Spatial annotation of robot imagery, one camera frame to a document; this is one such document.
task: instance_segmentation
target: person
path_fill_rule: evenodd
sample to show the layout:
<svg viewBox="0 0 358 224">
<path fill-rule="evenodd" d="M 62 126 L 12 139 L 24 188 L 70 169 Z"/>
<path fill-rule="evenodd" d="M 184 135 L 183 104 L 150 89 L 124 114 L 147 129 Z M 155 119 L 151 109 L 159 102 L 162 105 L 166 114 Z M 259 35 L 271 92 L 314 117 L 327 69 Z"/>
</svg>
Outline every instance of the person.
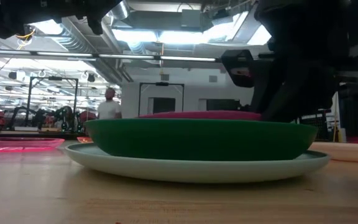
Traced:
<svg viewBox="0 0 358 224">
<path fill-rule="evenodd" d="M 104 96 L 106 97 L 106 102 L 103 102 L 99 105 L 98 108 L 98 118 L 99 119 L 121 119 L 121 105 L 112 100 L 116 95 L 116 91 L 113 88 L 108 88 Z"/>
</svg>

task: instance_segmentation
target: green bowl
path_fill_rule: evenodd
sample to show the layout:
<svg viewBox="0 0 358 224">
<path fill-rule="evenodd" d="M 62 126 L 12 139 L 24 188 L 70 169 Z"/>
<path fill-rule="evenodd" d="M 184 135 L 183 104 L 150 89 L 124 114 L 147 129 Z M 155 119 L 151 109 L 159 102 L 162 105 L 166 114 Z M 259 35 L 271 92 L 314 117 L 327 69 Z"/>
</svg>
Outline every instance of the green bowl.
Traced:
<svg viewBox="0 0 358 224">
<path fill-rule="evenodd" d="M 93 120 L 85 127 L 112 156 L 189 161 L 295 159 L 317 133 L 302 124 L 216 119 Z"/>
</svg>

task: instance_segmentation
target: table surface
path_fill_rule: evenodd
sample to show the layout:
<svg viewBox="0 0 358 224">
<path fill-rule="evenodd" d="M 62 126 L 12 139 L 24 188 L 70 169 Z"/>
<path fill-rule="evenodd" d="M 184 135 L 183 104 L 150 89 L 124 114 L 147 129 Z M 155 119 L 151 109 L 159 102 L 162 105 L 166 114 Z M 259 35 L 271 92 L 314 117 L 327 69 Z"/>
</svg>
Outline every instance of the table surface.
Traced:
<svg viewBox="0 0 358 224">
<path fill-rule="evenodd" d="M 275 182 L 195 185 L 96 172 L 59 150 L 0 153 L 0 224 L 245 222 L 358 223 L 358 163 L 331 161 Z"/>
</svg>

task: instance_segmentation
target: white plate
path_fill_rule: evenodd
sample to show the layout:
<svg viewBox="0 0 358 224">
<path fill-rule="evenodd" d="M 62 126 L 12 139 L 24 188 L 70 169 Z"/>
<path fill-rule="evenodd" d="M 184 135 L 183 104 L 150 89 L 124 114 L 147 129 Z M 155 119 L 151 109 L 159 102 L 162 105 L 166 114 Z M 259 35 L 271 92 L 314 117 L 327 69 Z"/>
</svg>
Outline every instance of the white plate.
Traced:
<svg viewBox="0 0 358 224">
<path fill-rule="evenodd" d="M 147 180 L 186 183 L 244 183 L 300 176 L 324 167 L 330 157 L 308 151 L 291 161 L 173 161 L 116 157 L 94 143 L 66 147 L 75 162 L 101 172 Z"/>
</svg>

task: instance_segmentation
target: white shirt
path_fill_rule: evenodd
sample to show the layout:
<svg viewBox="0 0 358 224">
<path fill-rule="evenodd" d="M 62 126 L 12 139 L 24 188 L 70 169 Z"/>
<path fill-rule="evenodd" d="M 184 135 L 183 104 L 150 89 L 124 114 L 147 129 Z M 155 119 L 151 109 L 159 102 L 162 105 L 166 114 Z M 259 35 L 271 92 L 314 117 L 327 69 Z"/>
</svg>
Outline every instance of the white shirt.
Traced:
<svg viewBox="0 0 358 224">
<path fill-rule="evenodd" d="M 114 101 L 101 103 L 98 113 L 99 119 L 114 119 L 117 113 L 121 113 L 121 105 Z"/>
</svg>

